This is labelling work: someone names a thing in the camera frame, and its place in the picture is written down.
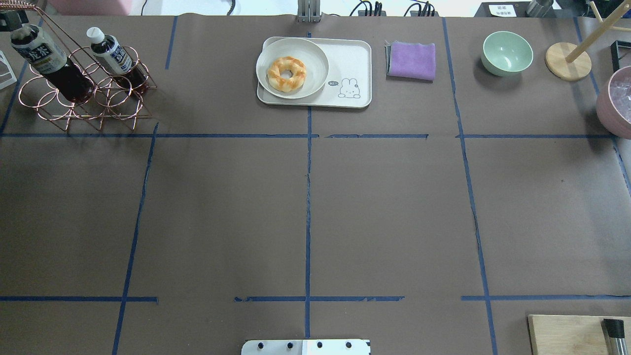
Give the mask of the tea bottle white cap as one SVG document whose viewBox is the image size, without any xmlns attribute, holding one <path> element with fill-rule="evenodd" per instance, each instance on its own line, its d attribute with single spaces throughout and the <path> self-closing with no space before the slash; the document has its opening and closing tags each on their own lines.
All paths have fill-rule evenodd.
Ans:
<svg viewBox="0 0 631 355">
<path fill-rule="evenodd" d="M 46 78 L 70 103 L 85 103 L 94 92 L 88 79 L 43 27 L 29 24 L 23 10 L 2 10 L 1 31 L 10 33 L 10 42 L 39 74 Z"/>
</svg>

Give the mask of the beige bunny tray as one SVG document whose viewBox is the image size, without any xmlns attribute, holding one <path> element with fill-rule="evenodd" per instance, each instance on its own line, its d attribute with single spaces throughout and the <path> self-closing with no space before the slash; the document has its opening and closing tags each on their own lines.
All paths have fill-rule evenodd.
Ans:
<svg viewBox="0 0 631 355">
<path fill-rule="evenodd" d="M 306 65 L 304 85 L 290 93 L 271 87 L 267 70 L 292 56 Z M 365 108 L 372 100 L 372 48 L 361 40 L 273 36 L 255 65 L 257 96 L 266 104 Z"/>
</svg>

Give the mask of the tea bottle in rack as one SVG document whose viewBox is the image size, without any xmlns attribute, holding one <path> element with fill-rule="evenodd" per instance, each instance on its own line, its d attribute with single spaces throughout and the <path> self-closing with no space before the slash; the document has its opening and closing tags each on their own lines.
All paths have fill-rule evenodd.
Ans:
<svg viewBox="0 0 631 355">
<path fill-rule="evenodd" d="M 142 95 L 148 90 L 146 76 L 140 69 L 140 64 L 132 59 L 117 38 L 104 34 L 99 27 L 90 27 L 86 30 L 86 36 L 90 41 L 93 55 L 106 72 L 113 76 L 119 87 L 133 89 L 137 95 Z"/>
</svg>

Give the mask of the glazed donut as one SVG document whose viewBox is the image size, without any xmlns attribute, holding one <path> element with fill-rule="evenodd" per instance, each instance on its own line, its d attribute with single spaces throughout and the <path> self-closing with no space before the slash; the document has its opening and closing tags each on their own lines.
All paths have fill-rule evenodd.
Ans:
<svg viewBox="0 0 631 355">
<path fill-rule="evenodd" d="M 267 69 L 271 87 L 283 93 L 300 89 L 307 78 L 307 67 L 303 61 L 292 56 L 277 58 Z"/>
</svg>

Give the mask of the cream round plate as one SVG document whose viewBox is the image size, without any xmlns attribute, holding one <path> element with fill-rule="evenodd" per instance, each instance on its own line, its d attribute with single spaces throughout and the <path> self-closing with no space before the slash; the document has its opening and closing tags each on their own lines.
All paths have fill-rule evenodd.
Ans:
<svg viewBox="0 0 631 355">
<path fill-rule="evenodd" d="M 262 49 L 255 73 L 271 94 L 301 99 L 324 87 L 329 60 L 324 50 L 310 40 L 281 38 Z"/>
</svg>

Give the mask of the purple folded cloth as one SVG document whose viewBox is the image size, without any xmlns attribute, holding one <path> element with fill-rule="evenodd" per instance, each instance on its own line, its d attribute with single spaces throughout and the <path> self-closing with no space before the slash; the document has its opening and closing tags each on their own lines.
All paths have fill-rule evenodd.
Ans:
<svg viewBox="0 0 631 355">
<path fill-rule="evenodd" d="M 385 45 L 386 74 L 399 78 L 434 81 L 436 47 L 434 43 L 395 41 Z"/>
</svg>

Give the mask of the upper black orange connector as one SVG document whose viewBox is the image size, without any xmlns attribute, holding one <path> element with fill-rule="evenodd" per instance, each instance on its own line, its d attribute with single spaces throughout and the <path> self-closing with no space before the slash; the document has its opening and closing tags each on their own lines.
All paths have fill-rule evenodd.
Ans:
<svg viewBox="0 0 631 355">
<path fill-rule="evenodd" d="M 384 3 L 378 0 L 359 0 L 354 9 L 351 10 L 349 16 L 386 16 L 387 13 L 383 9 Z"/>
</svg>

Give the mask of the black orange connector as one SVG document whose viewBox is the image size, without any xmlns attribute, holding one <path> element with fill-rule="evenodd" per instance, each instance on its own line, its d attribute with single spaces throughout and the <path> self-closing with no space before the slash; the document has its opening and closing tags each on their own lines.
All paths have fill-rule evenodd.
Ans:
<svg viewBox="0 0 631 355">
<path fill-rule="evenodd" d="M 435 17 L 439 16 L 434 4 L 429 0 L 413 0 L 412 4 L 407 7 L 404 17 Z"/>
<path fill-rule="evenodd" d="M 386 16 L 387 13 L 383 9 L 384 3 L 378 0 L 359 0 L 354 9 L 351 10 L 349 16 Z"/>
</svg>

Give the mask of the green ceramic bowl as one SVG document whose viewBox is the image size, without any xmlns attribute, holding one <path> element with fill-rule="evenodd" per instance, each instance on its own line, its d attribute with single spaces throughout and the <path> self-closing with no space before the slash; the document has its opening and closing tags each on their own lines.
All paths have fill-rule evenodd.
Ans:
<svg viewBox="0 0 631 355">
<path fill-rule="evenodd" d="M 520 74 L 530 67 L 533 58 L 533 49 L 527 40 L 513 32 L 494 32 L 483 42 L 483 67 L 496 76 Z"/>
</svg>

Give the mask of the wooden cup stand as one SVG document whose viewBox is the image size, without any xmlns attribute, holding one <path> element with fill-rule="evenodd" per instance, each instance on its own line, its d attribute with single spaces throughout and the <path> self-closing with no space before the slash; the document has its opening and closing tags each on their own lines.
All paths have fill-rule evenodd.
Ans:
<svg viewBox="0 0 631 355">
<path fill-rule="evenodd" d="M 597 27 L 578 44 L 558 42 L 548 47 L 545 52 L 545 64 L 552 74 L 568 82 L 586 78 L 592 70 L 592 59 L 588 49 L 608 31 L 629 33 L 629 27 L 620 27 L 617 23 L 630 11 L 630 1 L 615 0 L 614 4 L 615 9 L 608 16 L 604 16 L 597 1 L 589 1 L 588 7 L 598 22 Z"/>
</svg>

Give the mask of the pink bowl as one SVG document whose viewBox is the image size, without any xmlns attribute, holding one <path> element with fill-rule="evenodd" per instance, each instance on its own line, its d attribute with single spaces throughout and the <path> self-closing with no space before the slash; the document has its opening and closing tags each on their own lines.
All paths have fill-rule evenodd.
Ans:
<svg viewBox="0 0 631 355">
<path fill-rule="evenodd" d="M 624 118 L 624 115 L 615 107 L 610 87 L 618 79 L 629 79 L 631 67 L 622 67 L 613 72 L 605 86 L 600 90 L 596 101 L 597 118 L 604 128 L 610 133 L 622 139 L 631 139 L 631 124 Z"/>
</svg>

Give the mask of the clear ice cubes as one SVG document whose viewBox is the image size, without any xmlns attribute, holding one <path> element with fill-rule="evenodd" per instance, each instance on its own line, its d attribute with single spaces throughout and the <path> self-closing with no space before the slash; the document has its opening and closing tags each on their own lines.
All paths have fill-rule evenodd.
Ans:
<svg viewBox="0 0 631 355">
<path fill-rule="evenodd" d="M 609 84 L 609 96 L 623 119 L 631 122 L 631 79 L 614 79 Z"/>
</svg>

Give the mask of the aluminium frame post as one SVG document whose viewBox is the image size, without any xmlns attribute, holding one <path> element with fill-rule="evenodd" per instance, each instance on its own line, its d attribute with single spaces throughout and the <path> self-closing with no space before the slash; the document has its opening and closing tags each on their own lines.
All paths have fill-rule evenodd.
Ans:
<svg viewBox="0 0 631 355">
<path fill-rule="evenodd" d="M 321 20 L 320 0 L 298 0 L 297 22 L 318 23 Z"/>
</svg>

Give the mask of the white metal base plate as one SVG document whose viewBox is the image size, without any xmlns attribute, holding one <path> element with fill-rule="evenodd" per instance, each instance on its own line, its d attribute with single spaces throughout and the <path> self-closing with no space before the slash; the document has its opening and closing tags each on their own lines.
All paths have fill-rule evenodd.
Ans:
<svg viewBox="0 0 631 355">
<path fill-rule="evenodd" d="M 242 355 L 371 355 L 364 339 L 252 340 L 242 346 Z"/>
</svg>

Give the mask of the steel black-handled tool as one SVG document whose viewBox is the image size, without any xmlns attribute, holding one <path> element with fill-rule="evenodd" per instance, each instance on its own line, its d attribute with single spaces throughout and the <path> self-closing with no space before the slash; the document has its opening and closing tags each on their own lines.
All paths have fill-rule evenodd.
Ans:
<svg viewBox="0 0 631 355">
<path fill-rule="evenodd" d="M 625 325 L 622 319 L 602 319 L 609 355 L 629 355 L 625 338 Z"/>
</svg>

